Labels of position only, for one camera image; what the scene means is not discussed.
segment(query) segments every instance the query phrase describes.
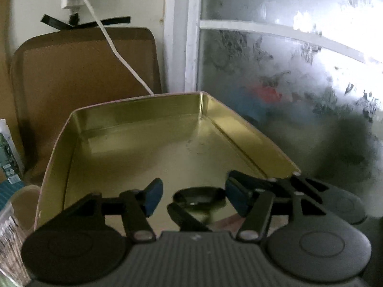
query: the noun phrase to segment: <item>power cord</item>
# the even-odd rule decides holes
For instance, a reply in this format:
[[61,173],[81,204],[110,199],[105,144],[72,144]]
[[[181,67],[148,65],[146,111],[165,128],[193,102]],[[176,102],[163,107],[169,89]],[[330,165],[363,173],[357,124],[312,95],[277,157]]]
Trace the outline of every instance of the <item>power cord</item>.
[[137,79],[137,81],[140,82],[140,84],[145,87],[145,89],[148,91],[148,93],[150,95],[154,95],[154,93],[152,92],[152,90],[150,89],[150,87],[141,79],[141,77],[137,74],[137,72],[134,71],[134,69],[126,62],[126,60],[124,58],[122,58],[122,56],[119,54],[119,52],[117,51],[112,39],[110,38],[107,30],[105,29],[104,25],[102,24],[101,20],[98,19],[96,13],[95,13],[95,10],[93,9],[93,6],[91,5],[91,3],[88,1],[88,0],[83,0],[85,5],[87,6],[89,12],[91,13],[91,15],[93,16],[94,20],[96,21],[97,25],[100,27],[102,33],[104,34],[106,40],[108,41],[109,43],[109,46],[110,48],[112,49],[112,52],[114,53],[114,55],[116,55],[116,57],[118,58],[118,60],[120,62],[122,62],[122,64],[133,74],[133,76]]

